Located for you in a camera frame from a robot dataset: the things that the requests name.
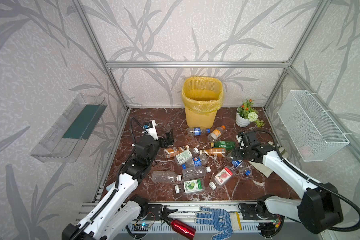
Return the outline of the green white label bottle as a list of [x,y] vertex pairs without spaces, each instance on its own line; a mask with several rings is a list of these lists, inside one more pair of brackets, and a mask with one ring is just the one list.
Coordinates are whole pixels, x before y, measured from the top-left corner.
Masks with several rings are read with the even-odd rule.
[[175,156],[175,161],[178,165],[185,164],[187,161],[191,160],[192,158],[196,157],[199,154],[198,148],[189,148],[180,154]]

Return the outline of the amber tea bottle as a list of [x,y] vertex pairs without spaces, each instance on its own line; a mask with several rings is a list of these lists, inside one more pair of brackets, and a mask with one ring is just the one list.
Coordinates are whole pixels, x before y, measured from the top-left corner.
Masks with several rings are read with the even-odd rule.
[[225,157],[227,152],[225,148],[211,148],[206,150],[199,150],[199,154],[205,154],[210,157]]

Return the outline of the clear crushed bottle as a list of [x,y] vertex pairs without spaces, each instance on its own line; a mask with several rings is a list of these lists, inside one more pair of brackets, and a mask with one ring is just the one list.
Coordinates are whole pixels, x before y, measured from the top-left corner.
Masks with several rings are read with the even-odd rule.
[[171,171],[154,171],[152,174],[154,183],[174,184],[182,181],[182,176]]

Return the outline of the pepsi label bottle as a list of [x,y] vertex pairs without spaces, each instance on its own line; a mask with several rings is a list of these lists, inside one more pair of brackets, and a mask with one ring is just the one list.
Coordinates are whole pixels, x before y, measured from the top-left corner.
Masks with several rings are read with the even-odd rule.
[[197,157],[194,157],[193,159],[186,161],[184,164],[182,164],[182,168],[187,169],[187,168],[196,168],[196,167],[206,166],[207,162],[208,162],[207,155],[199,155]]

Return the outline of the clear ribbed bottle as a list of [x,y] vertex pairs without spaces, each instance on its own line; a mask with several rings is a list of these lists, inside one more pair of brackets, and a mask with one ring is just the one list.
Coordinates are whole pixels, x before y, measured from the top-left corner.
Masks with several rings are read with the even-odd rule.
[[184,181],[201,179],[209,172],[211,172],[211,167],[209,166],[191,167],[183,169],[182,177]]

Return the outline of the red pink label bottle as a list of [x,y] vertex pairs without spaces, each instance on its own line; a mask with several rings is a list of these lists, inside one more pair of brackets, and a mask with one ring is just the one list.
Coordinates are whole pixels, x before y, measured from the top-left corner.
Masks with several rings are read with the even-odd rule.
[[232,176],[232,170],[226,166],[212,178],[209,183],[209,187],[212,190],[216,190],[217,188],[224,186],[232,178]]

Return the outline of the green lime label bottle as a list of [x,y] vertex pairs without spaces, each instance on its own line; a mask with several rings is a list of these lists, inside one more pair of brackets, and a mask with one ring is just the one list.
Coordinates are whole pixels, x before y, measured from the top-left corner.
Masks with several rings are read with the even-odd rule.
[[183,183],[175,186],[176,194],[195,194],[204,190],[205,186],[202,179],[184,181]]

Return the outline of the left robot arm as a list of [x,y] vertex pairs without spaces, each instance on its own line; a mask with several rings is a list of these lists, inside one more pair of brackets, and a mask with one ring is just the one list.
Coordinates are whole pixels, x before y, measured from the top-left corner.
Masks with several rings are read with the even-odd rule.
[[137,219],[144,207],[142,198],[126,201],[151,171],[160,149],[174,144],[173,131],[158,137],[156,122],[140,126],[143,135],[133,138],[133,150],[119,169],[118,177],[107,194],[77,225],[68,224],[63,240],[113,240],[131,221]]

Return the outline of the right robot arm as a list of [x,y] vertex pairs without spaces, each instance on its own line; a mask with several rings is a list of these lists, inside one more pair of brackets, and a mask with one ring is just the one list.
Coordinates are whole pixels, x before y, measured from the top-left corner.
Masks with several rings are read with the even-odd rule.
[[[233,161],[250,161],[271,169],[298,194],[299,200],[266,195],[257,200],[250,213],[261,219],[271,215],[284,216],[301,223],[313,234],[325,230],[353,232],[360,229],[360,208],[355,203],[340,195],[331,183],[323,184],[298,169],[278,148],[259,142],[257,133],[258,130],[237,134],[238,147],[232,150]],[[359,220],[356,224],[338,227],[344,220],[341,202],[357,212]]]

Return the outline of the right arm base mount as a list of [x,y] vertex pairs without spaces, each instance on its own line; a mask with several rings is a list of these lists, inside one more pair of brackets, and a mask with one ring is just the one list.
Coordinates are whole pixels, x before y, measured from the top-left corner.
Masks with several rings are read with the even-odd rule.
[[258,198],[255,202],[250,203],[239,203],[238,208],[242,213],[244,220],[283,220],[284,218],[280,215],[271,214],[266,205],[265,200],[272,197],[273,195],[265,195]]

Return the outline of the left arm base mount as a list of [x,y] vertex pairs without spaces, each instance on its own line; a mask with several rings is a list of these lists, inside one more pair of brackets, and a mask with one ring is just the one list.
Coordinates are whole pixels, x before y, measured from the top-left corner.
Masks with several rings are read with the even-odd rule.
[[138,195],[133,196],[130,201],[137,203],[140,207],[140,211],[136,220],[158,221],[162,219],[163,205],[152,204],[148,200],[141,198]]

